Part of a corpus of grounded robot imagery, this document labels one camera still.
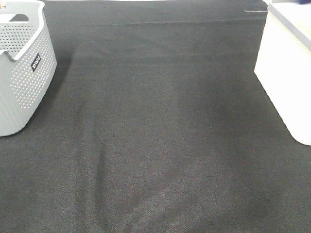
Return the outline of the blue microfibre towel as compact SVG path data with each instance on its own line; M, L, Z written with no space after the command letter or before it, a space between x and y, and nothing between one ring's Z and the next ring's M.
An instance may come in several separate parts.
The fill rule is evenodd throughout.
M298 4L310 4L311 0L298 0L297 3Z

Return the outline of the black table cloth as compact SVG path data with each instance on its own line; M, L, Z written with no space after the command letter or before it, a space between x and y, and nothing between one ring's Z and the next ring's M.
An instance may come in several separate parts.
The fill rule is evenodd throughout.
M254 74L266 8L47 1L57 69L0 140L1 232L310 232L311 149Z

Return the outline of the cream plastic basket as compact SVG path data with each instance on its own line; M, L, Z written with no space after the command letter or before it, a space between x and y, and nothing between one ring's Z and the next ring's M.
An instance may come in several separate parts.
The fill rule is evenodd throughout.
M272 0L254 72L292 137L311 144L311 5Z

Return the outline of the grey perforated plastic basket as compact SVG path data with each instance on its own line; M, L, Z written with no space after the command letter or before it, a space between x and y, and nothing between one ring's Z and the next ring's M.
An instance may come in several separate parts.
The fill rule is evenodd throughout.
M40 0L0 2L0 135L21 131L43 99L57 61Z

